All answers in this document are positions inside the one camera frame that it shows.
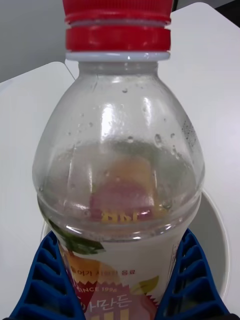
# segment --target blue plastic grip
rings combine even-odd
[[[203,249],[193,233],[187,230],[155,320],[202,320],[228,313],[216,290]],[[10,318],[85,320],[53,232],[41,242]]]

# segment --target bottle cap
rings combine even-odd
[[[63,0],[70,52],[165,52],[173,0]]]

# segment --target white surface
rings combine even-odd
[[[173,12],[171,30],[171,58],[160,62],[158,73],[182,103],[200,140],[204,187],[230,239],[231,275],[224,302],[240,316],[240,29],[207,4],[195,3]],[[76,78],[78,64],[65,63]]]
[[[0,319],[17,304],[40,243],[34,154],[73,81],[63,63],[53,62],[0,84]]]

